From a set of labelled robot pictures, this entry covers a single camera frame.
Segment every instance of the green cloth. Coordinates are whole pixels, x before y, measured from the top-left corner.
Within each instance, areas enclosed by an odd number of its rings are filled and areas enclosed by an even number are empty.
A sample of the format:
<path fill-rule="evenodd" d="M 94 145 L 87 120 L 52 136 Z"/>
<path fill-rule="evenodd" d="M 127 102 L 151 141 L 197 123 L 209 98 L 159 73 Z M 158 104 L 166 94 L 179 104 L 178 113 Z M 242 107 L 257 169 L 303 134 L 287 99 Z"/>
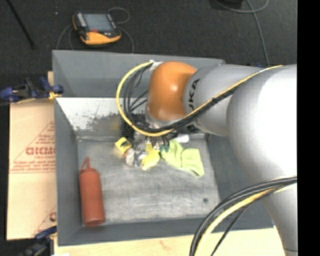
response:
<path fill-rule="evenodd" d="M 198 176 L 205 174 L 197 148 L 183 148 L 175 139 L 170 140 L 169 147 L 160 148 L 161 157 L 171 166 L 192 171 Z"/>

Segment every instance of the red plastic bottle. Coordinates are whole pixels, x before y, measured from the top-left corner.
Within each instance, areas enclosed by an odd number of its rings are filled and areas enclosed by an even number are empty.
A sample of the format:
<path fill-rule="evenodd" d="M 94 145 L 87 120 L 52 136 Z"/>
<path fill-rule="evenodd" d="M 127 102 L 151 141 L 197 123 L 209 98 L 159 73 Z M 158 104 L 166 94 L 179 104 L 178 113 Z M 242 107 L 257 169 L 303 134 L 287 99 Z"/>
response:
<path fill-rule="evenodd" d="M 106 219 L 100 174 L 96 169 L 90 167 L 89 157 L 86 157 L 81 166 L 79 187 L 83 224 L 97 226 L 104 223 Z"/>

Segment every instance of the black cable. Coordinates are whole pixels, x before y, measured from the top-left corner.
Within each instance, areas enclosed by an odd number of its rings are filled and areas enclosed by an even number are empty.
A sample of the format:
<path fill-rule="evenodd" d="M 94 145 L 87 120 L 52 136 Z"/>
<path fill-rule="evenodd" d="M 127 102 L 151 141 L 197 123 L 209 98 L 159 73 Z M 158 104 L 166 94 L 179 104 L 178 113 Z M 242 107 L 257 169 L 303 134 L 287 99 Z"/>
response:
<path fill-rule="evenodd" d="M 62 37 L 64 36 L 64 34 L 67 32 L 68 29 L 72 28 L 72 26 L 73 26 L 72 24 L 66 26 L 66 27 L 63 29 L 63 31 L 61 32 L 61 34 L 60 34 L 60 36 L 59 36 L 59 38 L 58 38 L 58 41 L 57 41 L 57 43 L 56 43 L 56 47 L 55 47 L 57 50 L 59 49 L 59 45 L 60 45 L 60 41 L 61 41 Z"/>
<path fill-rule="evenodd" d="M 32 38 L 31 38 L 28 30 L 26 29 L 25 25 L 24 25 L 23 22 L 21 21 L 21 19 L 20 19 L 19 15 L 18 15 L 18 13 L 17 13 L 14 5 L 11 3 L 10 0 L 6 0 L 6 2 L 8 3 L 8 5 L 9 5 L 9 7 L 10 7 L 10 9 L 11 9 L 11 11 L 12 11 L 12 13 L 13 13 L 15 19 L 16 19 L 16 21 L 19 23 L 19 25 L 20 25 L 23 33 L 25 34 L 26 38 L 28 39 L 28 41 L 29 41 L 29 43 L 30 43 L 30 46 L 31 46 L 31 49 L 32 49 L 32 50 L 37 49 L 36 44 L 35 44 L 34 41 L 32 40 Z"/>
<path fill-rule="evenodd" d="M 130 40 L 130 42 L 131 42 L 131 53 L 132 53 L 132 54 L 135 53 L 135 42 L 134 42 L 134 40 L 132 39 L 131 35 L 130 35 L 126 30 L 124 30 L 122 27 L 119 27 L 119 29 L 120 29 L 121 31 L 123 31 L 123 32 L 126 34 L 126 36 L 129 38 L 129 40 Z"/>
<path fill-rule="evenodd" d="M 252 4 L 250 3 L 249 0 L 245 0 L 245 1 L 246 1 L 247 5 L 250 7 L 251 10 L 232 9 L 232 8 L 229 8 L 229 7 L 225 6 L 225 5 L 223 5 L 218 0 L 215 0 L 215 2 L 218 5 L 220 5 L 221 7 L 225 8 L 226 10 L 229 10 L 229 11 L 232 11 L 232 12 L 235 12 L 235 13 L 240 13 L 240 14 L 253 14 L 254 15 L 254 19 L 255 19 L 255 22 L 256 22 L 256 25 L 257 25 L 257 28 L 258 28 L 258 32 L 259 32 L 259 35 L 260 35 L 260 40 L 261 40 L 262 47 L 263 47 L 263 54 L 264 54 L 264 57 L 265 57 L 265 61 L 266 61 L 267 66 L 270 67 L 270 62 L 269 62 L 268 53 L 267 53 L 267 50 L 266 50 L 265 40 L 264 40 L 264 37 L 263 37 L 263 34 L 262 34 L 262 30 L 261 30 L 261 27 L 260 27 L 260 23 L 259 23 L 259 20 L 258 20 L 258 17 L 257 17 L 257 12 L 260 12 L 260 11 L 264 10 L 269 4 L 269 0 L 266 0 L 264 6 L 261 7 L 261 8 L 258 8 L 258 9 L 254 9 L 254 7 L 252 6 Z"/>
<path fill-rule="evenodd" d="M 69 46 L 71 47 L 72 50 L 74 50 L 74 47 L 72 45 L 72 42 L 71 42 L 71 33 L 72 33 L 73 29 L 71 28 L 69 30 L 69 33 L 68 33 L 68 42 L 69 42 Z"/>
<path fill-rule="evenodd" d="M 203 232 L 206 230 L 208 225 L 212 222 L 212 219 L 218 214 L 221 210 L 223 210 L 226 206 L 232 204 L 233 202 L 239 201 L 243 198 L 249 197 L 251 195 L 255 195 L 257 193 L 263 192 L 268 189 L 276 188 L 278 186 L 283 185 L 291 185 L 297 182 L 297 176 L 289 177 L 289 178 L 279 178 L 271 181 L 262 182 L 256 185 L 252 185 L 246 187 L 240 191 L 233 193 L 228 196 L 224 200 L 222 200 L 202 221 L 202 223 L 197 228 L 194 237 L 191 242 L 189 256 L 193 256 L 198 243 L 201 239 Z"/>
<path fill-rule="evenodd" d="M 234 217 L 234 219 L 231 221 L 229 226 L 224 231 L 223 235 L 221 236 L 221 238 L 219 239 L 218 243 L 216 244 L 214 250 L 212 251 L 211 256 L 214 256 L 214 254 L 216 253 L 216 251 L 218 250 L 219 246 L 222 244 L 222 242 L 226 238 L 226 236 L 229 233 L 229 231 L 231 230 L 231 228 L 234 226 L 234 224 L 236 224 L 238 219 L 246 212 L 247 209 L 249 209 L 256 201 L 261 200 L 262 198 L 267 197 L 268 195 L 270 195 L 270 194 L 272 194 L 272 193 L 276 192 L 277 190 L 280 190 L 281 188 L 284 188 L 284 187 L 285 187 L 284 185 L 283 186 L 279 186 L 279 187 L 269 191 L 268 193 L 256 198 L 255 200 L 253 200 L 251 203 L 245 205 L 244 207 L 242 207 L 240 212 Z"/>
<path fill-rule="evenodd" d="M 135 105 L 134 107 L 131 107 L 130 110 L 131 112 L 134 111 L 135 109 L 137 109 L 138 107 L 140 107 L 141 105 L 143 105 L 144 103 L 147 102 L 147 99 L 144 99 L 143 101 L 141 101 L 139 104 Z"/>
<path fill-rule="evenodd" d="M 254 10 L 252 4 L 249 2 L 249 0 L 245 0 L 247 2 L 247 4 L 250 6 L 250 8 L 252 10 Z M 264 57 L 265 57 L 265 61 L 266 61 L 266 64 L 268 67 L 270 67 L 270 62 L 269 62 L 269 58 L 268 58 L 268 54 L 267 54 L 267 50 L 266 50 L 266 44 L 265 44 L 265 40 L 264 40 L 264 36 L 262 35 L 262 30 L 261 30 L 261 27 L 260 27 L 260 23 L 259 23 L 259 20 L 258 20 L 258 17 L 257 17 L 257 14 L 256 14 L 256 11 L 253 11 L 252 12 L 253 15 L 254 15 L 254 19 L 255 19 L 255 23 L 258 27 L 258 31 L 259 31 L 259 35 L 260 35 L 260 40 L 261 40 L 261 43 L 262 43 L 262 47 L 263 47 L 263 53 L 264 53 Z"/>
<path fill-rule="evenodd" d="M 142 94 L 140 94 L 131 104 L 130 108 L 133 108 L 134 105 L 145 95 L 147 95 L 148 90 L 145 90 Z"/>
<path fill-rule="evenodd" d="M 112 11 L 118 11 L 118 10 L 125 12 L 126 15 L 127 15 L 127 18 L 125 20 L 123 20 L 123 21 L 117 21 L 116 23 L 117 24 L 125 24 L 125 23 L 127 23 L 130 20 L 130 13 L 126 9 L 124 9 L 122 7 L 112 7 L 112 8 L 110 8 L 108 10 L 108 13 L 111 13 Z"/>
<path fill-rule="evenodd" d="M 242 216 L 242 214 L 245 213 L 245 211 L 249 208 L 249 206 L 251 206 L 252 203 L 244 206 L 241 211 L 234 217 L 234 219 L 232 220 L 232 222 L 229 224 L 229 226 L 226 228 L 226 230 L 224 231 L 223 235 L 221 236 L 221 238 L 219 239 L 218 243 L 216 244 L 215 248 L 213 249 L 213 252 L 211 253 L 211 256 L 214 256 L 214 254 L 216 253 L 216 251 L 218 250 L 219 246 L 222 244 L 222 242 L 224 241 L 224 239 L 226 238 L 227 234 L 229 233 L 229 231 L 231 230 L 231 228 L 233 227 L 234 224 L 236 224 L 236 222 L 238 221 L 238 219 Z"/>
<path fill-rule="evenodd" d="M 226 9 L 226 10 L 229 10 L 229 11 L 232 11 L 232 12 L 235 12 L 235 13 L 239 13 L 239 14 L 253 14 L 253 13 L 257 13 L 257 12 L 260 12 L 262 10 L 264 10 L 268 4 L 269 4 L 269 0 L 266 0 L 265 1 L 265 4 L 261 7 L 261 8 L 258 8 L 258 9 L 253 9 L 251 8 L 251 10 L 237 10 L 237 9 L 233 9 L 233 8 L 229 8 L 225 5 L 223 5 L 222 3 L 220 3 L 218 0 L 215 0 L 215 2 L 221 6 L 222 8 Z"/>

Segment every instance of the gray tray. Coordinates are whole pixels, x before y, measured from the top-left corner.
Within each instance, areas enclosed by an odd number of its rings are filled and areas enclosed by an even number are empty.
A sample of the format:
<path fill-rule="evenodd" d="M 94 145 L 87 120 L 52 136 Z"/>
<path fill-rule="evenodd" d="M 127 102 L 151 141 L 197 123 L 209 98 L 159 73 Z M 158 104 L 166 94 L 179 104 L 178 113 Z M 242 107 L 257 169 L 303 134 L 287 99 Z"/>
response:
<path fill-rule="evenodd" d="M 66 88 L 64 97 L 55 101 L 60 246 L 193 234 L 221 199 L 249 184 L 225 137 L 200 133 L 183 145 L 200 150 L 205 171 L 200 178 L 164 161 L 142 171 L 117 157 L 114 143 L 124 122 L 114 99 L 117 84 L 125 72 L 150 59 L 179 60 L 196 68 L 223 63 L 175 56 L 53 52 L 54 83 Z M 141 91 L 147 88 L 149 75 L 144 76 Z M 78 174 L 86 156 L 102 182 L 106 222 L 96 227 L 83 226 L 81 219 Z M 268 213 L 258 203 L 235 228 L 271 226 Z"/>

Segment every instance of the black carpet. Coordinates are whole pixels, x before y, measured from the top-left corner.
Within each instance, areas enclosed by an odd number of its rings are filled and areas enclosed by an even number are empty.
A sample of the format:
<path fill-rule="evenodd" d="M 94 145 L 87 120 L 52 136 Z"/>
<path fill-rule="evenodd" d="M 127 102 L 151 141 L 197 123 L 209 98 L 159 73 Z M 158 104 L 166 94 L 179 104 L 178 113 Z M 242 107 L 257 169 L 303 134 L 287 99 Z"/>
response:
<path fill-rule="evenodd" d="M 255 8 L 266 0 L 250 0 Z M 0 1 L 0 90 L 18 85 L 25 77 L 39 77 L 52 69 L 52 49 L 61 32 L 71 24 L 76 10 L 106 11 L 121 7 L 130 21 L 120 25 L 132 37 L 136 53 L 212 57 L 228 64 L 259 65 L 267 62 L 253 14 L 234 13 L 220 8 L 215 0 L 11 0 L 35 44 L 23 33 L 7 1 Z M 270 0 L 258 12 L 270 65 L 297 63 L 297 0 Z M 242 10 L 248 9 L 246 1 Z M 126 19 L 114 11 L 116 21 Z M 76 50 L 131 52 L 131 41 L 124 35 L 104 49 L 89 49 L 74 31 L 70 34 Z M 68 33 L 60 49 L 70 49 Z M 8 106 L 0 106 L 0 256 L 23 251 L 33 241 L 5 241 L 8 188 Z"/>

